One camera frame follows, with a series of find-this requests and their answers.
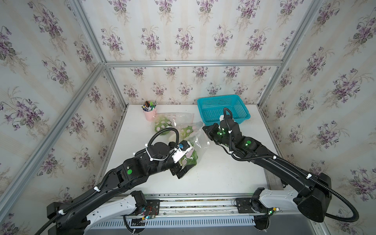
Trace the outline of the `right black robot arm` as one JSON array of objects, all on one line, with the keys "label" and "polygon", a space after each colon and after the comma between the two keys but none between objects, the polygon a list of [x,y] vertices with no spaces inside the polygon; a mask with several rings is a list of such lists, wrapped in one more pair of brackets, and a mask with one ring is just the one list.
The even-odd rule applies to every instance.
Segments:
[{"label": "right black robot arm", "polygon": [[[222,147],[238,162],[251,162],[268,170],[296,191],[291,205],[315,222],[326,217],[352,223],[359,220],[359,212],[345,197],[331,188],[331,178],[303,170],[269,150],[261,142],[242,134],[239,124],[228,108],[223,109],[219,123],[204,126],[203,131],[216,145]],[[339,217],[327,212],[332,197],[337,197],[352,212],[350,217]]]}]

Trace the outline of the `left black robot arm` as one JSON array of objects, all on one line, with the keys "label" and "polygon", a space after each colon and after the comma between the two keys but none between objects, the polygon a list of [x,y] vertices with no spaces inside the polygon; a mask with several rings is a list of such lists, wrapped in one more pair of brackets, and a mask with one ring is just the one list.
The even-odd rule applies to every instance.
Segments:
[{"label": "left black robot arm", "polygon": [[53,202],[48,205],[49,220],[37,234],[40,235],[48,229],[50,235],[83,235],[95,222],[102,220],[99,207],[110,199],[166,170],[170,170],[178,178],[184,176],[179,173],[182,169],[179,162],[193,149],[190,142],[179,140],[176,128],[168,127],[158,131],[145,144],[144,149],[109,170],[93,188],[68,202]]}]

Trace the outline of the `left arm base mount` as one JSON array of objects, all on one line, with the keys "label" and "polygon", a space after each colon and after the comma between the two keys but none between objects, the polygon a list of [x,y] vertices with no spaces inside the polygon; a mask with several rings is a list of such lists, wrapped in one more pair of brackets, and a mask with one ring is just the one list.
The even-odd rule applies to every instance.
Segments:
[{"label": "left arm base mount", "polygon": [[155,217],[160,211],[160,200],[147,200],[146,205],[137,207],[136,210],[130,215],[141,216],[141,217]]}]

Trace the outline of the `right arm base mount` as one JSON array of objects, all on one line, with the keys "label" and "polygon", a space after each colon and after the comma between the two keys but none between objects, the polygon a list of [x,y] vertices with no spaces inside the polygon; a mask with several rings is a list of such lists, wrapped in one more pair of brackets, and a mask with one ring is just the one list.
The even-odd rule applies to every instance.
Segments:
[{"label": "right arm base mount", "polygon": [[251,197],[236,198],[234,205],[238,213],[265,213],[271,215],[274,213],[273,208],[266,207],[260,200],[260,194],[265,188],[257,188]]}]

